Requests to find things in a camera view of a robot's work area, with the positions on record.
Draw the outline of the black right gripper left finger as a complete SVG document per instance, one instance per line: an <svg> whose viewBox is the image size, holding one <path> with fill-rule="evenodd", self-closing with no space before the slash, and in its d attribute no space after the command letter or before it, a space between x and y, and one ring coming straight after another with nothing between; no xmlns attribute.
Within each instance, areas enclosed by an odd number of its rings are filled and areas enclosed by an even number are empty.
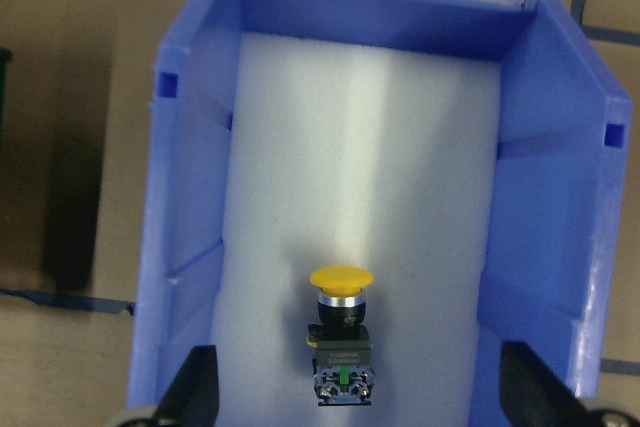
<svg viewBox="0 0 640 427"><path fill-rule="evenodd" d="M193 347L153 413L154 426L214 426L219 414L217 350Z"/></svg>

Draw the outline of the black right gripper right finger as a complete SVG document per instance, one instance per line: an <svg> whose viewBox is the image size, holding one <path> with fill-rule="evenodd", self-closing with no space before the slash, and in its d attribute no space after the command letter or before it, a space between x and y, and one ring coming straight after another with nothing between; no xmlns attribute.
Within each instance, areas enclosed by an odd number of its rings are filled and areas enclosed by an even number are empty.
<svg viewBox="0 0 640 427"><path fill-rule="evenodd" d="M525 342L505 341L499 403L511 426L582 426L588 410Z"/></svg>

